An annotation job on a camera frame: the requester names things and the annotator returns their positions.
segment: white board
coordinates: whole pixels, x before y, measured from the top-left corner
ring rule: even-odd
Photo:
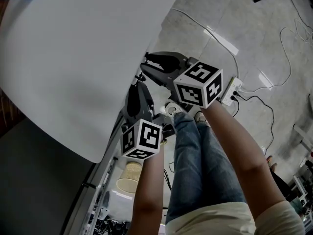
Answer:
[[[11,0],[0,28],[0,87],[50,136],[98,163],[174,1]]]

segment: wall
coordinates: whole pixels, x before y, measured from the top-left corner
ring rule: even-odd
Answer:
[[[0,139],[0,234],[58,235],[92,163],[25,119]]]

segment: white cable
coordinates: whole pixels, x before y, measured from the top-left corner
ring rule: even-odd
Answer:
[[[247,92],[247,91],[244,91],[244,90],[242,90],[242,89],[239,88],[238,90],[239,90],[240,92],[249,94],[249,93],[255,93],[255,92],[257,92],[258,90],[261,90],[261,89],[270,89],[270,88],[273,88],[273,87],[281,87],[281,86],[283,86],[283,85],[287,82],[287,80],[290,78],[291,73],[292,73],[291,63],[290,63],[289,57],[288,57],[288,55],[287,55],[287,53],[286,53],[286,50],[285,50],[285,47],[284,47],[284,44],[283,44],[283,41],[282,41],[282,32],[283,32],[285,29],[290,30],[293,34],[295,34],[295,33],[294,33],[291,29],[285,27],[285,28],[283,28],[283,29],[280,31],[280,34],[279,34],[280,42],[282,43],[282,47],[283,47],[283,49],[284,49],[284,53],[285,53],[285,56],[287,57],[287,60],[288,60],[288,63],[289,63],[289,67],[290,67],[290,73],[289,73],[289,76],[287,77],[287,79],[286,79],[282,84],[272,85],[272,86],[270,86],[270,87],[260,87],[260,88],[254,90],[254,91],[251,91],[251,92]]]
[[[301,37],[301,35],[299,34],[297,22],[299,22],[299,23],[301,24],[301,26],[305,29],[305,31],[306,31],[306,37],[307,37],[306,39],[303,39],[303,38]],[[255,93],[255,92],[257,92],[258,90],[261,90],[261,89],[270,89],[270,88],[273,88],[273,87],[281,87],[281,86],[283,86],[283,85],[288,81],[288,79],[290,78],[291,73],[292,73],[292,68],[291,68],[291,63],[290,63],[289,57],[288,57],[288,55],[287,55],[286,49],[285,49],[284,44],[283,44],[282,32],[283,32],[285,29],[288,29],[288,30],[290,30],[295,36],[298,35],[305,43],[309,43],[311,46],[313,46],[313,32],[310,33],[310,32],[304,27],[303,23],[300,22],[298,19],[295,19],[295,20],[294,20],[294,23],[295,23],[295,27],[296,27],[297,33],[293,32],[291,29],[285,27],[285,28],[283,28],[283,29],[280,31],[280,34],[279,34],[280,42],[281,42],[281,44],[282,44],[282,47],[283,47],[285,56],[286,56],[286,58],[287,58],[287,60],[288,60],[289,67],[290,67],[290,73],[289,73],[289,76],[287,77],[287,79],[286,79],[282,84],[277,84],[277,85],[273,85],[273,86],[269,86],[269,87],[260,87],[260,88],[258,88],[258,89],[256,89],[256,90],[250,91],[250,92],[245,91],[245,90],[242,90],[242,89],[238,89],[238,91],[243,92],[243,93],[247,93],[247,94],[252,94],[252,93]]]
[[[297,7],[295,6],[293,0],[290,0],[290,1],[292,2],[292,4],[293,4],[295,10],[297,11],[298,16],[299,16],[299,18],[300,18],[301,21],[299,21],[298,19],[295,19],[295,20],[294,20],[294,24],[295,24],[295,28],[296,28],[297,33],[294,33],[291,29],[285,27],[285,28],[283,28],[283,29],[280,31],[280,34],[279,34],[279,36],[280,36],[280,42],[282,43],[282,47],[283,47],[283,49],[284,49],[285,56],[286,56],[286,58],[287,58],[287,60],[288,60],[289,66],[290,66],[290,73],[289,73],[289,76],[287,77],[287,79],[286,79],[282,84],[279,84],[279,85],[273,85],[273,86],[270,86],[270,87],[260,87],[260,88],[254,90],[254,91],[251,91],[251,92],[247,92],[247,91],[244,91],[244,90],[242,90],[242,89],[239,89],[239,91],[241,91],[241,92],[243,92],[243,93],[251,94],[251,93],[255,93],[255,92],[257,92],[258,90],[261,90],[261,89],[270,89],[270,88],[273,88],[273,87],[280,87],[280,86],[283,86],[283,85],[287,82],[287,80],[290,78],[290,76],[291,76],[291,70],[292,70],[292,68],[291,68],[291,63],[290,63],[289,57],[288,57],[288,55],[287,55],[287,53],[286,53],[286,50],[285,50],[285,47],[284,47],[284,44],[283,44],[283,41],[282,41],[282,32],[283,32],[284,29],[290,30],[293,34],[298,35],[298,36],[301,38],[301,40],[302,40],[303,42],[309,43],[310,46],[313,46],[313,28],[311,28],[309,25],[307,25],[307,24],[303,21],[303,19],[302,19],[302,17],[300,16],[300,13],[299,13]],[[299,22],[299,23],[301,24],[301,26],[305,29],[305,34],[306,34],[306,37],[307,37],[306,39],[302,38],[301,35],[299,34],[297,22]],[[310,33],[310,32],[304,27],[304,25],[305,25],[307,28],[311,29],[312,32]]]
[[[184,14],[185,16],[189,17],[192,21],[194,21],[196,24],[198,24],[198,25],[201,26],[203,29],[205,29],[207,32],[209,32],[209,34],[210,34],[221,46],[223,46],[223,47],[232,55],[232,57],[234,58],[235,63],[236,63],[237,78],[240,79],[238,63],[237,63],[237,60],[236,60],[235,55],[234,55],[225,45],[223,45],[223,44],[214,36],[214,34],[212,34],[212,33],[210,32],[210,29],[208,29],[207,27],[205,27],[203,24],[199,23],[197,20],[195,20],[194,18],[192,18],[190,15],[188,15],[186,12],[184,12],[184,11],[182,11],[182,10],[179,10],[179,9],[176,9],[176,8],[171,8],[171,9],[172,9],[172,10],[176,10],[176,11],[178,11],[178,12]]]

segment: beige shirt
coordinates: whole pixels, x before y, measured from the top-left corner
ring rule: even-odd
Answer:
[[[246,203],[203,207],[166,225],[167,235],[304,235],[304,225],[289,202],[264,211],[254,222]]]

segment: person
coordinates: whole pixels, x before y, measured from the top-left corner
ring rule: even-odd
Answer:
[[[272,156],[269,156],[267,158],[268,164],[270,164],[272,158],[273,158]],[[280,189],[282,195],[285,197],[285,199],[288,202],[291,202],[293,199],[295,199],[297,197],[297,195],[291,190],[289,185],[275,173],[276,167],[277,167],[277,163],[272,164],[269,167],[270,173],[272,174],[272,177],[273,177],[275,183],[277,184],[278,188]]]
[[[309,161],[309,160],[306,160],[305,161],[305,165],[310,170],[310,172],[313,174],[313,163],[311,161]]]
[[[304,225],[277,187],[262,150],[218,102],[195,120],[171,102],[176,131],[167,235],[302,235]],[[163,147],[146,159],[129,235],[156,235],[163,207]]]
[[[269,170],[272,174],[272,177],[275,183],[277,184],[278,188],[280,189],[280,192],[282,193],[284,198],[290,203],[290,205],[294,208],[294,210],[300,216],[300,218],[302,218],[304,214],[306,213],[307,208],[302,207],[302,203],[299,197],[297,196],[297,194],[293,192],[291,188],[289,187],[289,185],[275,173],[276,168],[277,168],[277,163],[270,165],[272,158],[273,156],[269,156],[266,159],[268,166],[269,166]]]

